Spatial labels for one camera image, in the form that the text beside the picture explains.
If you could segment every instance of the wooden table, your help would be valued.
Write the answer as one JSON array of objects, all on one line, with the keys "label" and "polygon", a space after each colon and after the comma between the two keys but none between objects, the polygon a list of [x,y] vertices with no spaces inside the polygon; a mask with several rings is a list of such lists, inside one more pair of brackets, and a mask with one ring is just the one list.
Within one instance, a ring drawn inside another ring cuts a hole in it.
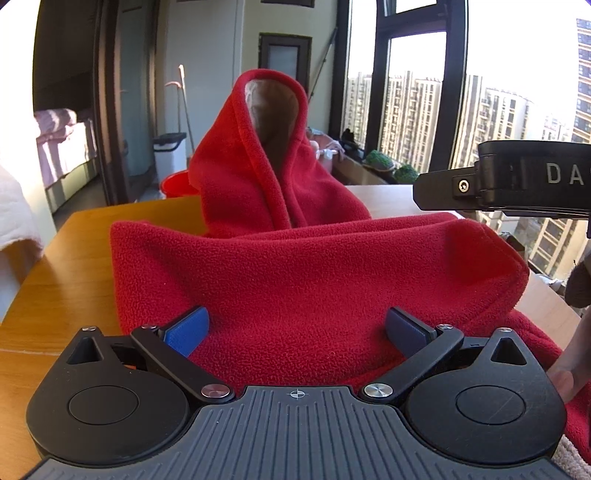
[{"label": "wooden table", "polygon": [[[352,186],[374,218],[423,214],[408,186]],[[117,220],[147,220],[200,234],[198,197],[79,212],[66,222],[24,281],[0,326],[0,479],[16,480],[39,460],[25,425],[28,400],[56,356],[83,325],[120,333],[113,299],[109,228]],[[517,308],[560,346],[579,318],[544,283],[530,277]]]}]

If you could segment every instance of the mop handle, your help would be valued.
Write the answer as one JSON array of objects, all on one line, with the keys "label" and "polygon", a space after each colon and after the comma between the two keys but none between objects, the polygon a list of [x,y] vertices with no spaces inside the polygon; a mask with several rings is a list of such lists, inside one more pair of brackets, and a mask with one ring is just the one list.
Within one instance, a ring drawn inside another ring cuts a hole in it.
[{"label": "mop handle", "polygon": [[177,126],[178,126],[178,133],[181,132],[181,90],[183,86],[179,82],[168,82],[165,83],[164,86],[167,87],[169,85],[174,85],[177,88]]},{"label": "mop handle", "polygon": [[181,75],[181,85],[183,88],[183,99],[184,99],[184,104],[185,104],[185,114],[187,116],[187,130],[189,130],[189,140],[191,141],[191,154],[193,154],[193,152],[195,152],[195,142],[193,142],[193,133],[191,132],[191,123],[189,121],[189,109],[187,107],[187,88],[185,86],[185,82],[184,82],[184,67],[183,64],[178,66],[178,70],[180,72]]}]

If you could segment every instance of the glass pane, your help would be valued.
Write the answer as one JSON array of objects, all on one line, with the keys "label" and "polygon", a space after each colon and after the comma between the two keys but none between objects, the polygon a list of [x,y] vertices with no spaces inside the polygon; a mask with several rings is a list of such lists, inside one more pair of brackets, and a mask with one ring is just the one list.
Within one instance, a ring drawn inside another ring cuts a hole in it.
[{"label": "glass pane", "polygon": [[434,5],[436,3],[437,0],[396,0],[396,13],[399,14],[406,10],[414,10],[415,8]]},{"label": "glass pane", "polygon": [[126,0],[119,4],[121,130],[124,161],[134,189],[154,164],[148,94],[150,44],[148,32],[154,0]]},{"label": "glass pane", "polygon": [[341,130],[348,128],[361,149],[365,148],[368,126],[369,93],[374,70],[375,19],[375,1],[351,1],[349,72]]},{"label": "glass pane", "polygon": [[424,173],[429,169],[445,63],[446,33],[390,41],[382,153]]},{"label": "glass pane", "polygon": [[294,80],[297,76],[298,47],[271,45],[269,47],[269,68],[289,75]]},{"label": "glass pane", "polygon": [[[584,0],[470,0],[467,78],[452,168],[473,165],[487,140],[591,141],[591,7]],[[528,18],[540,35],[516,25]],[[508,32],[496,35],[490,32]],[[545,47],[540,48],[540,41]],[[543,273],[566,279],[589,250],[585,220],[480,221],[510,232]]]}]

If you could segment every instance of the red bucket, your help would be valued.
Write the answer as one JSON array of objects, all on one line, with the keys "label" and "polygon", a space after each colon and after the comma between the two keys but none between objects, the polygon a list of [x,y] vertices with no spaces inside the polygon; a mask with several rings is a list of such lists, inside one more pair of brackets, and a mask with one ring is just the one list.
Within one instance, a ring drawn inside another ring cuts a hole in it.
[{"label": "red bucket", "polygon": [[199,195],[196,188],[189,183],[189,171],[183,170],[166,177],[160,184],[160,191],[168,199]]}]

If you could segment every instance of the building balcony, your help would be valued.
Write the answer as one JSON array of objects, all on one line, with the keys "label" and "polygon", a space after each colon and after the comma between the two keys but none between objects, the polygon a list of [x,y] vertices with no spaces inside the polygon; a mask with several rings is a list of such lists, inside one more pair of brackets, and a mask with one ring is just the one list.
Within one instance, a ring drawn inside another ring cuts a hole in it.
[{"label": "building balcony", "polygon": [[583,137],[585,140],[591,140],[591,132],[586,132],[585,130],[581,130],[580,128],[573,127],[573,133],[577,134],[580,137]]},{"label": "building balcony", "polygon": [[584,118],[585,120],[591,121],[591,112],[580,110],[577,108],[577,116]]}]

